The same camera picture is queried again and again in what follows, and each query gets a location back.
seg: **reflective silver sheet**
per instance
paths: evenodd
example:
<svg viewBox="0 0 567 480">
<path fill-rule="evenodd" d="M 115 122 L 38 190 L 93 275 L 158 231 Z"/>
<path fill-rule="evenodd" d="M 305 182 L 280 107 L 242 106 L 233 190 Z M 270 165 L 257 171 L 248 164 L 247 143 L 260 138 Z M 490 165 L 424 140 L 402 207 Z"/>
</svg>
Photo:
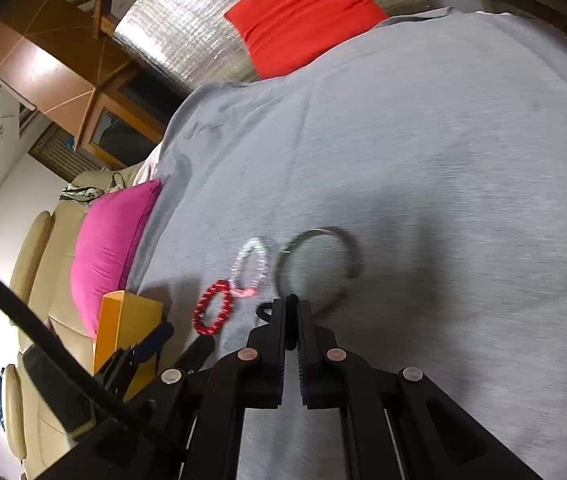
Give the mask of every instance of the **reflective silver sheet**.
<svg viewBox="0 0 567 480">
<path fill-rule="evenodd" d="M 257 78 L 243 40 L 224 12 L 239 0 L 137 0 L 115 39 L 188 90 L 207 81 Z M 375 0 L 390 15 L 427 8 L 426 0 Z"/>
</svg>

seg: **gray cloth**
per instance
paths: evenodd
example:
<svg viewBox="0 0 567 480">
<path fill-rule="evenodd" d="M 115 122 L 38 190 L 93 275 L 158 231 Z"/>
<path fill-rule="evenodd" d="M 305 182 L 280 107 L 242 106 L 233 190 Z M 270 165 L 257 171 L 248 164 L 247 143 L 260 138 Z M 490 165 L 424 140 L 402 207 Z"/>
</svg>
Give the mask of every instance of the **gray cloth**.
<svg viewBox="0 0 567 480">
<path fill-rule="evenodd" d="M 289 76 L 186 100 L 129 288 L 169 310 L 167 367 L 245 240 L 276 252 L 347 229 L 363 272 L 320 317 L 340 346 L 422 368 L 540 475 L 567 479 L 567 39 L 505 14 L 390 23 Z M 341 256 L 313 240 L 294 291 L 325 301 Z M 274 296 L 270 280 L 236 303 L 218 355 Z M 301 406 L 287 357 L 282 408 L 246 415 L 239 478 L 343 478 L 339 417 Z"/>
</svg>

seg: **beige sofa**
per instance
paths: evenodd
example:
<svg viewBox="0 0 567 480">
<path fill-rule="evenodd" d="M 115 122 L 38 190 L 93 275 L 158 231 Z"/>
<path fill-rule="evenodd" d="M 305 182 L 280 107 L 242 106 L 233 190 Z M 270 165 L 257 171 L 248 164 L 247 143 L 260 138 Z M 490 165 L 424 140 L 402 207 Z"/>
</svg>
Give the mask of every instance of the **beige sofa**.
<svg viewBox="0 0 567 480">
<path fill-rule="evenodd" d="M 137 169 L 132 166 L 118 173 L 130 185 Z M 112 171 L 87 171 L 73 183 L 107 189 L 112 176 Z M 92 373 L 93 340 L 70 294 L 70 266 L 85 214 L 86 208 L 69 201 L 60 201 L 52 215 L 40 213 L 19 251 L 10 288 L 41 320 L 49 320 L 68 352 Z M 10 450 L 32 480 L 70 447 L 64 429 L 23 369 L 22 353 L 29 345 L 20 330 L 17 362 L 4 370 L 2 404 Z"/>
</svg>

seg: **magenta cushion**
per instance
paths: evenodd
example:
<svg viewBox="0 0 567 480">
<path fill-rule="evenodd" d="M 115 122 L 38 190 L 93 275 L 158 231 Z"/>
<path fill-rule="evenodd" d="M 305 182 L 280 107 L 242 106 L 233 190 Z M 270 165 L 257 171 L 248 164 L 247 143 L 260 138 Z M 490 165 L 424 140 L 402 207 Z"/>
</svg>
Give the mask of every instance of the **magenta cushion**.
<svg viewBox="0 0 567 480">
<path fill-rule="evenodd" d="M 160 181 L 150 180 L 103 195 L 84 218 L 70 269 L 70 291 L 93 337 L 102 296 L 126 288 L 134 253 L 160 191 Z"/>
</svg>

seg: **pink pillow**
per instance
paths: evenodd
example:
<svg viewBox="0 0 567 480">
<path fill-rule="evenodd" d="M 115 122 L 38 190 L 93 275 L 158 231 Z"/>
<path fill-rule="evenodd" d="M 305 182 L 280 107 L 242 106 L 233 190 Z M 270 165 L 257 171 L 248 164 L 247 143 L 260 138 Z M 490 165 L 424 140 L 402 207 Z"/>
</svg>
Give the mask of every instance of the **pink pillow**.
<svg viewBox="0 0 567 480">
<path fill-rule="evenodd" d="M 161 191 L 150 180 L 95 200 L 81 226 L 70 291 L 86 331 L 97 335 L 101 298 L 126 287 L 142 232 Z"/>
</svg>

